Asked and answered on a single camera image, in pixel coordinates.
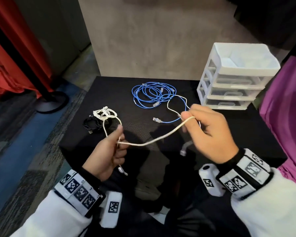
white sleeve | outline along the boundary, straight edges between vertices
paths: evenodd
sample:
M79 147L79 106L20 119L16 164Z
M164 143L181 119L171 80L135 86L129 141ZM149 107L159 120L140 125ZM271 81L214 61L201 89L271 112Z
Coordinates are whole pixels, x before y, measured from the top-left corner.
M11 237L76 237L91 223L69 203L50 191L22 227Z
M272 168L272 180L245 200L231 206L251 237L296 237L296 184Z

purple fabric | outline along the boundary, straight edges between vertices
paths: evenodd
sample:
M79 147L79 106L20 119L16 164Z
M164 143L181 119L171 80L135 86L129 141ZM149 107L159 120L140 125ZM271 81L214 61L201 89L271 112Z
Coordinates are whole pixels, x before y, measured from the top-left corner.
M260 115L288 156L278 169L296 182L296 57L291 56L266 92Z

red curtain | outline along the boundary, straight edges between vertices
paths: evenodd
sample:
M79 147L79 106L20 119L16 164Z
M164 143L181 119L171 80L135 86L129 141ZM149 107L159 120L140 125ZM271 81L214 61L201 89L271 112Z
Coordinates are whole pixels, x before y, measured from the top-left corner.
M28 27L13 0L0 0L0 28L48 91L53 91L49 86L52 71L44 49ZM40 96L0 45L0 95L5 91L20 93L24 89L35 90L37 96Z

person's left hand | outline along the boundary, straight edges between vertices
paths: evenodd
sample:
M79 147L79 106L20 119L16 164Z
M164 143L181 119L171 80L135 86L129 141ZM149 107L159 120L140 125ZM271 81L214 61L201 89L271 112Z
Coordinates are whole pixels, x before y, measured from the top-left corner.
M114 168L125 162L124 156L129 145L119 144L117 146L119 138L120 141L127 143L122 125L118 125L114 132L97 144L82 167L101 181L107 180Z

black tabletop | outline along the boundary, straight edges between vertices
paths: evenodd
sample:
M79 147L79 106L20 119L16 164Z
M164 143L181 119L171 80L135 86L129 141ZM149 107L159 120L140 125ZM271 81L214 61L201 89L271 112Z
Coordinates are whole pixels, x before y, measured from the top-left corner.
M97 77L86 94L79 110L72 119L59 146L71 167L81 166L97 143L105 137L104 132L89 134L82 126L83 120L92 112L108 106L121 119L126 139L131 143L144 143L172 130L180 124L157 123L153 117L163 121L171 121L177 115L169 111L166 103L153 109L142 109L134 104L131 89L149 81L164 82L173 85L177 94L187 98L187 104L199 104L196 92L198 81L172 79L145 79L121 77ZM184 103L175 97L170 102L170 108L177 112L184 111ZM249 148L273 167L278 167L286 160L286 155L266 126L258 111L252 104L245 111L216 110L225 115L233 138L239 147ZM118 121L115 119L109 132L114 130ZM182 144L189 140L188 134L181 130L167 137L158 144L154 143L144 148L153 152L179 152ZM201 154L197 154L197 168L208 163Z

